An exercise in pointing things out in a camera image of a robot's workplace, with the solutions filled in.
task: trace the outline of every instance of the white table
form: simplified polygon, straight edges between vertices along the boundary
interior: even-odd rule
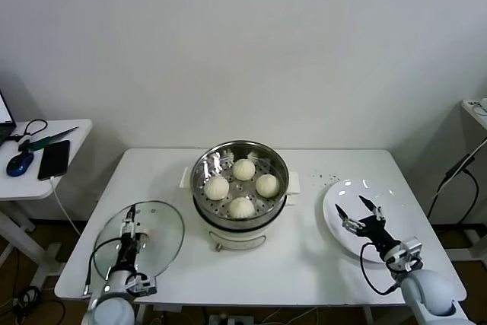
[[[17,129],[13,133],[22,135],[26,125],[26,122],[18,123]],[[48,121],[47,128],[34,135],[31,141],[55,135],[75,126],[79,126],[79,128],[63,138],[71,141],[69,151],[69,163],[71,163],[91,130],[92,123],[89,119]],[[32,240],[24,231],[32,231],[35,227],[18,208],[18,204],[15,201],[42,199],[53,192],[53,187],[48,180],[39,181],[37,179],[42,153],[43,150],[34,152],[34,160],[23,175],[9,177],[5,168],[10,159],[19,154],[18,143],[6,141],[0,146],[0,167],[2,167],[0,168],[0,201],[4,201],[0,204],[0,209],[2,210],[0,212],[0,235],[10,243],[0,256],[0,266],[10,254],[12,248],[18,248],[39,266],[31,282],[31,285],[35,285],[38,288],[42,287],[47,276],[59,274],[62,269],[61,263],[55,260],[60,244],[51,244],[48,250],[44,250]],[[62,177],[53,179],[53,186],[56,187],[61,179]]]
[[[487,129],[487,111],[480,106],[480,100],[464,99],[462,107],[484,129]],[[475,230],[465,230],[465,235],[472,246],[468,249],[447,249],[447,254],[454,262],[472,262],[480,260],[487,269],[487,236],[480,238]]]
[[[267,242],[245,252],[213,250],[191,194],[180,189],[185,167],[203,150],[130,149],[126,151],[72,252],[55,293],[81,298],[88,257],[104,224],[120,209],[158,199],[179,209],[186,225],[181,251],[157,279],[158,293],[136,300],[143,304],[259,306],[342,306],[404,304],[400,291],[376,295],[366,284],[358,258],[333,238],[321,211],[324,193],[339,179],[363,177],[388,185],[407,203],[405,220],[423,243],[426,269],[453,281],[457,298],[466,291],[403,175],[387,151],[281,150],[288,168],[300,177],[301,194],[285,207]],[[385,266],[366,264],[381,289],[393,280]],[[95,275],[93,285],[101,285]]]

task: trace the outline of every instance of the table leg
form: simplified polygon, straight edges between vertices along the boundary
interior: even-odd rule
[[[20,205],[16,201],[7,201],[2,203],[2,211],[10,218],[12,218],[17,225],[24,226],[25,231],[32,232],[35,226],[30,222],[29,218],[24,214]]]
[[[480,238],[475,230],[465,230],[465,235],[472,244],[469,249],[446,249],[452,262],[472,262],[479,260],[487,269],[487,236]]]
[[[372,316],[371,307],[364,306],[362,309],[364,310],[365,323],[367,325],[374,325],[374,317]]]
[[[137,309],[137,316],[135,317],[135,325],[142,325],[144,323],[145,310],[150,306],[148,304],[140,304]]]
[[[46,252],[3,212],[0,212],[0,235],[31,258],[38,266],[46,267],[53,272],[59,270],[61,264],[54,259],[54,256]]]

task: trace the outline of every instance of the metal rim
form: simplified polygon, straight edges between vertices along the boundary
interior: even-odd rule
[[[256,226],[255,228],[225,228],[223,226],[220,226],[216,223],[214,223],[213,221],[210,221],[210,219],[208,217],[206,217],[205,215],[203,215],[203,213],[201,212],[201,209],[200,207],[198,207],[198,204],[196,203],[196,200],[195,198],[193,197],[193,203],[195,205],[195,208],[196,208],[196,211],[199,213],[199,215],[208,223],[210,224],[211,226],[213,226],[214,228],[217,228],[218,230],[222,230],[222,231],[228,231],[228,232],[236,232],[236,233],[245,233],[245,232],[251,232],[251,231],[255,231],[255,230],[259,230],[260,228],[264,228],[265,226],[269,225],[271,222],[273,222],[277,216],[279,216],[282,212],[282,210],[284,209],[284,206],[285,206],[285,203],[286,203],[286,200],[288,199],[287,196],[284,197],[284,202],[282,203],[282,206],[279,207],[278,211],[276,212],[276,214],[274,216],[272,216],[267,222],[261,224],[260,226]]]
[[[191,182],[190,187],[191,187],[191,191],[193,194],[193,201],[200,202],[199,199],[197,199],[196,197],[201,195],[201,193],[196,192],[195,185],[193,184],[193,182],[197,178],[196,170],[198,168],[200,168],[200,163],[202,161],[204,161],[208,156],[211,156],[212,154],[218,153],[219,151],[225,150],[226,148],[231,149],[232,146],[235,146],[235,145],[246,145],[249,148],[254,147],[256,150],[266,151],[267,154],[271,155],[274,159],[276,159],[279,162],[279,164],[283,167],[282,172],[276,171],[276,173],[278,176],[280,176],[281,183],[284,182],[284,184],[283,184],[283,190],[280,192],[280,194],[278,194],[275,197],[272,197],[271,199],[265,198],[265,197],[260,197],[260,196],[257,197],[262,202],[266,201],[269,203],[273,203],[272,208],[267,209],[266,211],[262,211],[262,213],[260,213],[258,216],[253,216],[253,217],[249,217],[249,218],[229,218],[229,217],[224,217],[222,215],[217,215],[217,214],[215,214],[213,207],[210,209],[209,207],[207,207],[203,203],[196,203],[195,202],[195,204],[197,206],[199,206],[199,213],[200,214],[202,214],[202,211],[204,211],[207,215],[215,216],[221,220],[227,221],[229,223],[229,225],[231,225],[231,223],[236,223],[236,222],[240,222],[240,223],[249,222],[249,223],[251,223],[253,220],[256,220],[260,217],[263,217],[264,215],[268,215],[270,212],[272,212],[274,210],[274,206],[279,206],[282,203],[282,200],[286,196],[286,191],[287,191],[287,187],[288,187],[288,183],[289,183],[288,167],[287,167],[284,159],[281,157],[281,155],[277,151],[275,151],[274,149],[270,148],[269,146],[261,144],[259,142],[252,142],[252,141],[247,141],[247,140],[234,140],[234,141],[225,142],[225,143],[222,143],[220,145],[216,145],[213,148],[210,148],[208,151],[206,151],[204,154],[202,154],[196,160],[196,163],[193,165],[193,169],[191,170],[191,175],[190,175],[190,182]]]
[[[132,205],[135,205],[137,206],[138,204],[140,203],[146,203],[146,202],[157,202],[157,203],[162,203],[162,204],[165,204],[169,207],[171,207],[176,213],[177,215],[179,216],[180,220],[181,220],[181,224],[183,226],[183,235],[181,237],[181,242],[180,242],[180,245],[179,247],[177,248],[176,252],[174,253],[173,255],[173,258],[167,263],[167,265],[159,272],[158,276],[160,276],[162,273],[164,273],[168,268],[169,266],[173,263],[173,261],[177,258],[178,254],[180,253],[181,251],[181,247],[183,246],[183,242],[184,242],[184,235],[186,234],[186,226],[184,224],[184,220],[183,220],[183,216],[180,214],[180,212],[176,209],[176,207],[174,207],[173,205],[171,205],[170,203],[167,203],[167,202],[164,202],[164,201],[159,201],[157,199],[151,199],[151,200],[148,200],[148,201],[140,201],[140,202],[136,202],[136,203],[130,203],[129,205],[127,205],[126,207],[124,207],[123,209],[120,209],[115,215],[113,215],[112,217],[110,217],[110,219],[105,222],[105,225],[110,222],[113,218],[115,218],[115,216],[117,216],[119,213],[121,213],[122,211],[126,210],[128,207],[132,206]],[[95,240],[94,242],[94,246],[93,246],[93,250],[94,248],[96,247],[96,244],[98,242],[98,239],[100,238],[100,235],[101,233],[103,232],[103,229],[98,233],[97,235],[97,239]],[[94,264],[94,267],[95,269],[97,270],[97,273],[98,275],[102,278],[102,279],[105,279],[105,276],[101,274],[99,268],[98,268],[98,265],[97,265],[97,261],[95,260],[95,258],[93,258],[93,264]]]

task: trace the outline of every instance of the black cable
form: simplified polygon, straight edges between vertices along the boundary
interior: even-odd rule
[[[37,287],[29,286],[26,288],[21,289],[19,292],[15,292],[17,288],[17,280],[18,275],[20,272],[20,258],[19,258],[19,251],[16,251],[17,257],[17,265],[15,270],[15,277],[14,277],[14,286],[12,289],[12,307],[9,310],[6,310],[0,314],[0,317],[3,317],[7,314],[13,313],[15,316],[15,323],[23,323],[27,316],[31,315],[38,306],[41,304],[45,304],[47,302],[56,302],[62,306],[62,316],[61,319],[58,321],[56,325],[60,325],[62,320],[66,314],[65,305],[59,300],[47,300],[44,302],[40,302],[40,290]]]
[[[18,279],[18,271],[19,271],[19,268],[20,268],[20,262],[19,262],[19,253],[18,253],[18,249],[15,248],[15,253],[17,254],[17,267],[15,269],[15,277],[14,277],[14,287],[12,289],[12,298],[15,297],[15,288],[17,287],[17,279]]]
[[[209,317],[208,317],[208,311],[206,310],[206,307],[205,307],[205,306],[202,306],[202,307],[201,307],[201,310],[203,311],[203,317],[204,317],[204,319],[203,319],[203,321],[204,321],[204,322],[203,322],[203,324],[204,324],[204,325],[208,325],[208,320],[209,320]]]
[[[438,197],[439,197],[438,192],[440,191],[441,187],[447,182],[447,180],[448,180],[447,177],[443,178],[440,185],[436,189],[436,193],[435,193],[436,197],[433,199],[433,203],[431,204],[431,207],[429,208],[429,211],[428,211],[428,214],[426,215],[426,218],[428,218],[428,219],[430,218],[431,213],[433,212],[433,208],[436,205],[436,201],[438,200]]]
[[[91,263],[93,262],[94,254],[97,253],[97,251],[104,245],[107,245],[109,243],[113,243],[114,241],[120,241],[122,240],[120,237],[113,237],[107,241],[104,241],[100,245],[94,248],[94,250],[91,252],[90,259],[88,260],[88,273],[86,275],[86,281],[84,282],[84,285],[90,285],[91,284]]]
[[[29,126],[30,126],[32,123],[34,123],[34,122],[42,122],[42,123],[44,123],[44,127],[43,127],[43,128],[41,128],[41,129],[37,129],[37,130],[36,130],[36,131],[34,131],[34,132],[28,132]],[[33,120],[31,120],[31,121],[30,121],[30,122],[27,124],[27,126],[25,126],[25,129],[24,129],[24,134],[23,134],[21,137],[24,137],[24,136],[27,136],[27,135],[29,135],[29,136],[34,136],[36,133],[39,133],[39,132],[41,132],[41,131],[45,130],[45,129],[47,128],[47,125],[48,125],[48,123],[47,123],[47,121],[46,121],[45,119],[33,119]]]
[[[29,132],[29,127],[34,122],[42,122],[42,123],[44,123],[44,126],[42,128],[40,128],[40,129],[37,129],[37,130],[33,131],[33,132]],[[37,133],[45,130],[47,128],[47,125],[48,125],[48,122],[45,119],[32,119],[25,126],[24,133],[22,135],[18,135],[18,134],[17,135],[12,135],[12,136],[7,137],[7,140],[19,142],[25,136],[34,136],[35,134],[37,134]]]
[[[465,218],[469,215],[469,213],[473,210],[473,208],[475,207],[476,203],[477,203],[477,199],[479,198],[479,182],[477,182],[477,179],[473,176],[472,173],[470,173],[467,169],[462,169],[461,173],[464,173],[465,175],[467,175],[468,177],[470,177],[470,179],[473,181],[473,183],[475,184],[475,197],[473,198],[473,201],[472,201],[472,204],[470,205],[469,209],[466,211],[465,215],[463,215],[463,217],[457,222],[457,225],[460,225],[463,220],[465,220]],[[446,182],[448,178],[445,177],[440,185],[438,186],[438,189],[436,190],[436,193],[441,189],[441,187],[444,185],[444,183]],[[434,208],[434,205],[436,204],[436,201],[438,199],[439,196],[436,196],[433,200],[433,204],[431,205],[430,209],[429,209],[429,212],[428,214],[426,215],[427,218],[430,218],[431,216],[431,212],[433,211],[433,208]]]
[[[55,304],[60,304],[61,305],[61,307],[62,307],[62,315],[61,315],[61,318],[56,323],[56,325],[60,325],[61,322],[64,320],[64,317],[66,316],[66,306],[60,300],[45,300],[41,304],[48,304],[48,303],[55,303]]]
[[[396,291],[397,284],[394,283],[385,292],[379,291],[377,288],[374,287],[374,285],[372,285],[371,281],[367,277],[367,274],[365,273],[365,268],[364,268],[364,249],[370,245],[374,246],[372,243],[366,243],[362,245],[362,248],[360,249],[360,268],[362,269],[362,274],[364,275],[365,281],[374,290],[374,292],[377,293],[378,295],[385,296],[388,295],[389,293]]]
[[[460,225],[463,220],[469,215],[469,213],[473,210],[473,207],[475,207],[477,199],[479,198],[479,182],[477,182],[477,179],[475,179],[472,173],[470,173],[467,169],[463,169],[463,172],[465,173],[465,175],[469,176],[475,184],[475,197],[473,198],[473,202],[470,205],[469,209],[466,211],[465,215],[463,215],[463,217],[457,222],[457,225]]]

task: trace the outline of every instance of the cable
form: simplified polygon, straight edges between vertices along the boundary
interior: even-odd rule
[[[374,285],[372,285],[371,281],[367,277],[367,274],[365,273],[365,268],[364,268],[364,249],[370,245],[373,245],[373,244],[372,243],[366,243],[366,244],[362,245],[362,248],[360,249],[360,268],[362,269],[362,274],[364,275],[365,281],[374,290],[374,292],[377,293],[378,295],[385,296],[385,295],[388,295],[389,293],[396,291],[397,290],[397,284],[394,283],[385,292],[379,291],[377,288],[374,287]]]
[[[66,316],[66,306],[60,300],[45,300],[41,304],[48,304],[48,303],[55,303],[55,304],[60,304],[61,305],[61,307],[62,307],[62,315],[61,315],[61,318],[56,323],[56,325],[60,325],[61,322],[64,320],[64,316]]]
[[[54,197],[56,198],[56,201],[57,201],[59,207],[61,208],[62,213],[64,213],[64,216],[66,216],[66,218],[68,219],[68,221],[71,224],[71,226],[75,229],[76,234],[78,234],[78,236],[81,236],[81,233],[79,232],[78,228],[75,226],[75,224],[73,223],[73,221],[69,217],[68,213],[66,212],[66,210],[62,206],[61,201],[59,200],[58,193],[56,193],[56,188],[54,187],[53,177],[50,177],[49,178],[49,182],[51,183],[51,187],[53,188]]]
[[[468,175],[472,180],[473,183],[475,184],[475,197],[473,198],[473,202],[470,205],[469,209],[466,211],[465,215],[457,222],[457,225],[460,225],[463,220],[469,215],[470,211],[473,210],[473,207],[475,207],[475,204],[477,203],[477,199],[479,198],[479,182],[477,182],[477,179],[470,173],[467,169],[463,169],[463,172],[465,175]]]
[[[264,317],[264,320],[262,320],[263,323],[265,323],[268,319],[270,319],[271,317],[273,317],[275,314],[277,314],[279,311],[281,310],[281,308],[278,308],[276,311],[272,312],[270,315]]]
[[[93,262],[94,254],[97,253],[97,251],[103,247],[104,245],[107,245],[109,243],[113,243],[114,241],[121,241],[122,239],[120,237],[113,237],[107,241],[104,241],[100,245],[94,248],[94,250],[91,252],[90,259],[88,260],[88,273],[86,275],[86,281],[84,282],[85,286],[89,286],[91,284],[91,263]]]
[[[301,318],[302,318],[304,315],[309,314],[311,311],[315,311],[317,308],[318,308],[318,307],[313,307],[313,308],[311,308],[310,310],[305,311],[305,312],[304,312],[304,313],[302,313],[301,315],[296,316],[296,317],[293,317],[292,319],[290,319],[290,320],[289,320],[289,321],[286,323],[286,325],[289,325],[290,323],[292,323],[293,321],[295,321],[295,320],[297,320],[297,319],[301,319]]]
[[[482,146],[486,144],[486,142],[487,142],[487,138],[485,138],[484,141],[482,141],[482,143],[479,146],[477,146],[477,148],[471,154],[469,154],[469,156],[470,157],[474,156],[477,153],[477,151],[480,150],[482,148]],[[437,190],[437,192],[435,193],[434,196],[432,196],[431,201],[434,200],[436,197],[438,197],[438,195],[440,194],[440,192],[449,184],[449,182],[451,182],[451,180],[453,178],[455,178],[455,176],[458,174],[458,172],[459,171],[462,171],[463,167],[467,163],[469,163],[469,160],[470,159],[467,158],[467,159],[465,159],[463,161],[462,164],[460,164],[460,166],[455,170],[455,172],[452,174],[452,176],[446,182],[444,182],[444,184],[442,185],[442,187]]]
[[[462,170],[462,173],[464,173],[465,175],[467,175],[468,177],[470,177],[470,179],[473,181],[473,183],[475,184],[475,197],[473,198],[473,201],[472,201],[472,204],[470,205],[469,209],[466,211],[465,215],[463,215],[463,217],[457,222],[457,225],[460,225],[463,220],[465,220],[465,218],[469,215],[469,213],[473,210],[473,208],[475,207],[476,203],[477,203],[477,199],[479,198],[479,183],[477,182],[477,179],[472,175],[472,173],[470,173],[467,169],[463,169]],[[444,182],[447,178],[445,177],[440,185],[438,186],[438,190],[441,188],[441,186],[444,185]],[[430,218],[431,216],[431,212],[433,211],[433,208],[434,206],[436,205],[436,202],[437,202],[437,199],[438,199],[438,196],[436,196],[433,200],[433,204],[431,205],[429,211],[428,211],[428,214],[426,215],[427,218]]]
[[[203,324],[208,325],[209,317],[208,317],[208,311],[206,310],[205,306],[201,306],[201,311],[203,311]]]
[[[37,287],[34,286],[29,286],[26,288],[21,289],[18,293],[15,293],[15,289],[17,287],[17,280],[18,280],[18,275],[20,272],[20,260],[19,260],[19,252],[16,250],[17,254],[17,265],[16,265],[16,270],[15,270],[15,277],[14,277],[14,287],[12,289],[12,299],[8,300],[4,304],[2,304],[0,307],[4,307],[5,305],[9,304],[10,302],[12,303],[12,307],[9,310],[6,310],[0,314],[0,317],[3,317],[7,314],[13,313],[15,316],[15,323],[16,324],[23,324],[25,319],[31,315],[37,307],[39,307],[41,304],[45,304],[48,302],[56,302],[59,303],[62,306],[62,316],[57,322],[56,325],[60,325],[62,320],[65,317],[66,309],[65,305],[58,300],[47,300],[44,302],[40,301],[40,290]]]
[[[446,177],[443,178],[443,180],[441,181],[440,185],[436,189],[436,193],[439,193],[440,192],[441,187],[445,184],[446,181],[447,181],[447,178]],[[434,208],[434,206],[436,206],[436,201],[437,200],[438,200],[438,195],[436,194],[435,197],[433,198],[433,203],[431,204],[431,207],[429,208],[429,211],[428,211],[428,214],[426,215],[426,218],[430,218],[431,213],[433,212],[433,208]]]
[[[30,125],[34,122],[42,122],[44,123],[44,127],[42,127],[41,129],[37,129],[36,131],[34,132],[28,132],[27,130],[29,129]],[[25,126],[25,129],[24,129],[24,134],[21,136],[21,137],[24,137],[24,136],[34,136],[36,133],[39,133],[43,130],[45,130],[47,128],[47,121],[45,119],[32,119],[26,126]]]
[[[12,288],[12,298],[9,299],[9,300],[7,300],[3,304],[0,304],[0,308],[5,307],[5,306],[7,306],[10,303],[13,303],[13,300],[15,299],[15,288],[17,287],[18,272],[19,272],[19,269],[20,269],[20,258],[19,258],[19,252],[18,252],[18,249],[17,248],[15,248],[15,253],[16,253],[16,257],[17,257],[17,265],[15,266],[15,276],[14,276],[14,285],[13,285],[13,288]],[[12,308],[10,310],[7,310],[7,311],[4,311],[3,313],[1,313],[0,314],[0,317],[3,316],[3,315],[8,314],[9,312],[11,312],[12,311]]]
[[[18,249],[15,248],[15,253],[17,254],[16,257],[17,257],[17,265],[16,265],[16,268],[15,268],[15,277],[14,277],[14,287],[12,288],[12,298],[15,297],[15,289],[17,287],[17,279],[18,279],[18,273],[19,273],[19,269],[20,269],[20,258],[19,258],[19,253],[18,253]]]
[[[29,130],[29,127],[32,123],[34,122],[42,122],[44,124],[44,126],[40,129],[37,129],[36,131],[34,132],[28,132]],[[25,129],[24,129],[24,133],[22,135],[12,135],[12,136],[9,136],[7,137],[7,140],[11,140],[11,141],[16,141],[16,142],[19,142],[20,140],[22,140],[22,138],[24,138],[25,136],[34,136],[35,134],[45,130],[47,128],[47,125],[48,125],[48,122],[45,120],[45,119],[32,119],[26,126],[25,126]]]
[[[290,325],[292,322],[296,321],[297,319],[301,319],[304,315],[307,315],[311,311],[315,311],[315,310],[318,310],[318,307],[313,307],[313,308],[310,308],[309,310],[306,310],[304,313],[302,313],[302,314],[300,314],[300,315],[298,315],[298,316],[293,317],[292,319],[290,319],[287,323],[280,323],[278,321],[271,321],[269,323],[261,323],[259,325],[271,325],[271,324]]]

